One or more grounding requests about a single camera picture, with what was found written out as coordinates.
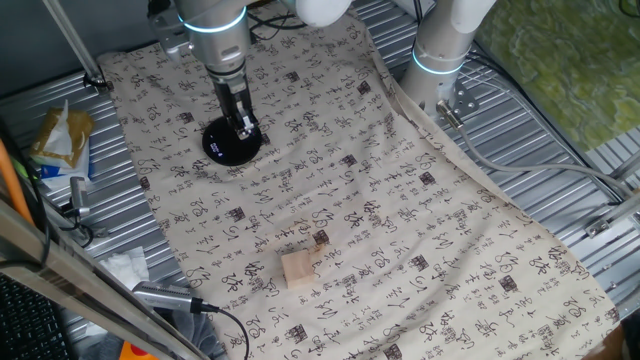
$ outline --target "black round base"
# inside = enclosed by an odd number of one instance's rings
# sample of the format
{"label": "black round base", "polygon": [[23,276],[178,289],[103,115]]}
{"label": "black round base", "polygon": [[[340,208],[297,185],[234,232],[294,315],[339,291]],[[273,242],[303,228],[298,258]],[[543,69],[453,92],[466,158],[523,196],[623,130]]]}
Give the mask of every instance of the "black round base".
{"label": "black round base", "polygon": [[261,144],[260,129],[256,127],[253,134],[240,140],[224,117],[215,119],[202,135],[204,152],[211,160],[225,166],[238,166],[249,162],[260,150]]}

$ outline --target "small wooden cube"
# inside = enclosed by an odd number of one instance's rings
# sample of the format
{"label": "small wooden cube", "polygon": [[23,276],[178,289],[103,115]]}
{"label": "small wooden cube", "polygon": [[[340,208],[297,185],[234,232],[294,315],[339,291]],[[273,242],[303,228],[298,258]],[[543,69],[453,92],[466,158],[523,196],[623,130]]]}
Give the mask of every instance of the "small wooden cube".
{"label": "small wooden cube", "polygon": [[297,251],[282,256],[282,267],[284,277],[287,280],[287,288],[293,289],[298,286],[313,282],[313,266],[311,266],[311,256],[307,250]]}

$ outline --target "ribbed metal surface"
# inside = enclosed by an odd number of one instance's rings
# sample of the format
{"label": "ribbed metal surface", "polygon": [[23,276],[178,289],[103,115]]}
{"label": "ribbed metal surface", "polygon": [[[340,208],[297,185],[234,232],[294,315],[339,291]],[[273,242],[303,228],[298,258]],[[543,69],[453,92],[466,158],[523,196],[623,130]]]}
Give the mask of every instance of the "ribbed metal surface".
{"label": "ribbed metal surface", "polygon": [[[415,20],[407,14],[401,15],[402,9],[390,0],[358,0],[353,4],[369,27],[390,72],[400,79],[411,60],[417,29]],[[510,93],[482,83],[496,78],[503,89],[509,88],[497,74],[471,62],[463,67],[462,73],[466,76],[461,75],[460,80],[480,104],[478,113],[464,119],[465,127],[483,155],[499,164],[516,166],[578,162],[564,141],[548,131],[551,127],[533,109],[528,105],[523,107]],[[443,128],[461,148],[467,148],[448,125]],[[631,131],[616,141],[597,150],[600,158],[589,154],[604,172],[610,172],[638,150],[640,132]],[[607,205],[611,200],[590,178],[557,170],[534,174],[484,170],[525,212],[571,248],[607,290],[621,316],[638,308],[638,294],[634,292],[640,282],[640,251],[637,251],[640,234],[630,222],[623,221],[593,239],[586,235],[585,227],[611,210]],[[640,178],[633,177],[628,183],[635,188]]]}
{"label": "ribbed metal surface", "polygon": [[[84,110],[95,120],[90,138],[90,161],[94,166],[88,186],[91,215],[83,221],[92,227],[108,229],[108,239],[96,239],[87,251],[101,260],[142,246],[151,281],[186,286],[184,275],[158,228],[133,169],[122,129],[108,94],[85,88],[83,74],[76,74],[46,86],[0,101],[0,116],[10,126],[25,150],[35,137],[49,107]],[[69,188],[43,193],[56,205],[69,201]],[[85,338],[86,321],[64,311],[70,339]]]}
{"label": "ribbed metal surface", "polygon": [[[417,29],[415,20],[388,0],[358,0],[354,6],[369,27],[391,73],[400,78],[410,59]],[[496,75],[475,64],[467,64],[463,72],[483,80]],[[480,112],[465,119],[465,126],[483,154],[496,162],[513,165],[574,162],[573,155],[563,149],[542,120],[532,115],[531,109],[523,108],[502,90],[466,77],[462,80],[480,104]],[[26,148],[47,109],[61,107],[65,99],[69,100],[70,107],[87,111],[96,121],[90,145],[95,167],[93,184],[89,186],[93,206],[86,223],[106,227],[110,238],[96,241],[88,252],[103,259],[142,246],[152,281],[186,286],[184,275],[140,189],[107,94],[85,88],[82,74],[77,74],[0,101],[0,115]],[[455,132],[451,129],[447,132],[465,148]],[[635,134],[634,139],[640,139],[640,132]],[[635,148],[631,145],[627,148],[637,149],[638,144],[640,142],[636,142]],[[635,298],[624,303],[621,300],[640,281],[637,265],[640,252],[636,251],[640,235],[630,223],[621,223],[594,239],[587,237],[584,232],[587,224],[610,209],[606,205],[608,197],[590,179],[562,171],[513,174],[485,170],[519,206],[571,247],[616,303],[627,306],[627,310],[621,307],[621,315],[636,308]],[[47,192],[47,196],[56,204],[62,204],[69,198],[69,189]],[[65,315],[71,339],[83,340],[85,321],[68,312]]]}
{"label": "ribbed metal surface", "polygon": [[[608,174],[638,151],[640,151],[640,126],[587,152],[587,156]],[[632,189],[640,188],[640,170],[624,180]]]}

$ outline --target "blue led ring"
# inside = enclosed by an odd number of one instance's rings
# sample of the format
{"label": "blue led ring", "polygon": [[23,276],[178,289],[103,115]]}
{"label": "blue led ring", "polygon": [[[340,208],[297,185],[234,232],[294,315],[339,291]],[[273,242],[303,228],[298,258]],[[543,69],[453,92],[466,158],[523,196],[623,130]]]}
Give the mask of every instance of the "blue led ring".
{"label": "blue led ring", "polygon": [[184,22],[184,20],[182,20],[182,18],[179,15],[178,15],[178,19],[180,19],[180,22],[182,22],[184,24],[184,26],[187,29],[191,30],[191,31],[205,33],[205,34],[211,34],[211,33],[217,33],[217,32],[221,32],[221,31],[225,31],[225,30],[231,29],[236,24],[238,24],[240,21],[242,21],[242,18],[244,17],[244,15],[246,13],[247,13],[247,8],[244,7],[244,8],[242,8],[242,13],[240,13],[240,16],[235,18],[235,20],[233,20],[232,22],[228,23],[227,25],[219,26],[219,27],[215,27],[215,28],[201,28],[201,27],[193,26],[191,24],[187,24],[186,22]]}
{"label": "blue led ring", "polygon": [[429,72],[429,73],[432,73],[432,74],[435,74],[435,75],[449,75],[449,74],[453,74],[453,73],[455,73],[455,72],[458,72],[460,69],[462,69],[462,65],[464,65],[464,63],[462,63],[462,64],[460,64],[460,66],[458,66],[458,68],[457,68],[457,69],[449,70],[449,71],[437,71],[437,70],[432,70],[432,69],[429,69],[428,67],[426,67],[426,66],[422,65],[422,64],[420,63],[420,61],[418,61],[418,58],[416,57],[416,51],[415,51],[415,49],[413,50],[413,60],[415,60],[415,61],[416,61],[416,64],[418,64],[418,66],[419,66],[422,70],[424,70],[424,71],[426,71],[426,72]]}

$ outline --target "fabric with calligraphy print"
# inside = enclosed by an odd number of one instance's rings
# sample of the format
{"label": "fabric with calligraphy print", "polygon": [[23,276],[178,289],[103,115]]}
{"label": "fabric with calligraphy print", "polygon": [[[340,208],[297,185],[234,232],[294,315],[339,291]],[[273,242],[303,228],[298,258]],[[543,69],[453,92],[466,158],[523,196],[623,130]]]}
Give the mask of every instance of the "fabric with calligraphy print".
{"label": "fabric with calligraphy print", "polygon": [[[244,166],[201,149],[221,112],[190,54],[101,64],[176,259],[252,358],[575,359],[617,325],[569,250],[407,101],[354,11],[251,47],[264,145]],[[280,257],[304,249],[315,281],[289,290]],[[236,324],[212,319],[241,359]]]}

